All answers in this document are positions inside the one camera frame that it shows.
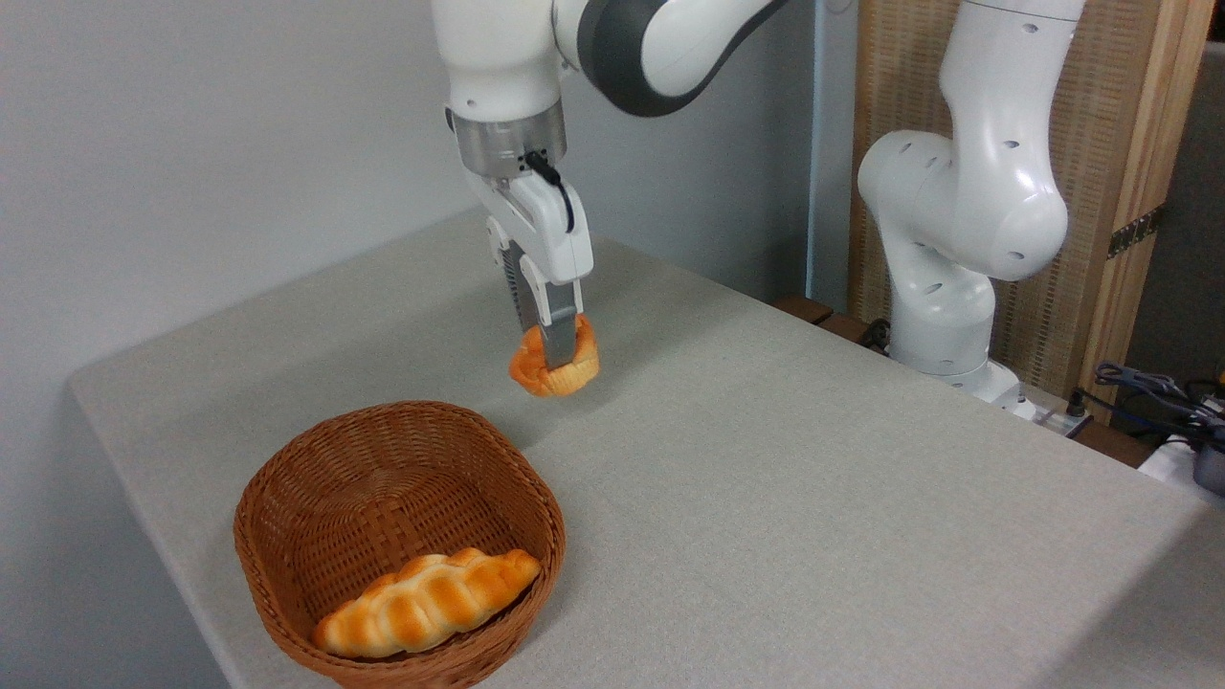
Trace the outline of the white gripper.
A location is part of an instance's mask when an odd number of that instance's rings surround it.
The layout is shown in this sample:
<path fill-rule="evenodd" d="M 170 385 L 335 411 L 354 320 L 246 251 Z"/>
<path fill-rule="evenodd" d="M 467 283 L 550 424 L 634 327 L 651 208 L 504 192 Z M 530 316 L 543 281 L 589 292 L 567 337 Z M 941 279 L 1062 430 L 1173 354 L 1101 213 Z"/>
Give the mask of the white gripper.
<path fill-rule="evenodd" d="M 488 208 L 494 259 L 503 271 L 523 332 L 537 327 L 546 369 L 568 367 L 577 349 L 581 280 L 593 271 L 590 235 L 573 185 L 555 188 L 537 170 L 495 179 L 464 170 Z"/>

